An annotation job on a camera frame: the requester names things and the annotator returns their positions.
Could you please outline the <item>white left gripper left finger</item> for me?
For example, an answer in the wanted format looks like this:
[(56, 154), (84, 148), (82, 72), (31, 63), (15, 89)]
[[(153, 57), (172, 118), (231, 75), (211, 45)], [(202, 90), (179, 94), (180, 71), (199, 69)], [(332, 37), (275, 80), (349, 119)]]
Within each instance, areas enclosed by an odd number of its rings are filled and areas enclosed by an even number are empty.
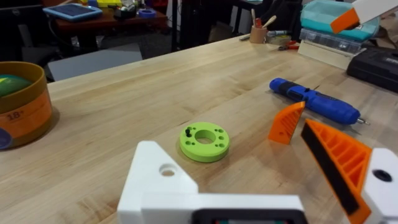
[(118, 222), (140, 224), (142, 196), (197, 194), (197, 183), (155, 142), (138, 143), (117, 207)]

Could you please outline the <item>finger of the orange white right gripper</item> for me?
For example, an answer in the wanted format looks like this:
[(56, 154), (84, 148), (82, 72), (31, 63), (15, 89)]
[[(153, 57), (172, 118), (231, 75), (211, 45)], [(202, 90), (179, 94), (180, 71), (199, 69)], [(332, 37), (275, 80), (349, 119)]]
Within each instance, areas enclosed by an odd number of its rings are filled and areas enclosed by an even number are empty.
[(351, 9), (337, 17), (330, 27), (334, 34), (338, 34), (396, 10), (397, 0), (357, 0), (352, 3)]

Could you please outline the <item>orange white left gripper right finger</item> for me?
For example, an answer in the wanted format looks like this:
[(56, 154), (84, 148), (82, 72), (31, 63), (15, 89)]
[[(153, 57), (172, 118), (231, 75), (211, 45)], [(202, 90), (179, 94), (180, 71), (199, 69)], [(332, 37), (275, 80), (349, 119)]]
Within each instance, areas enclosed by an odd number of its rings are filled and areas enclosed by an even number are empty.
[(306, 119), (301, 137), (335, 197), (345, 223), (397, 223), (397, 155), (370, 148), (331, 126)]

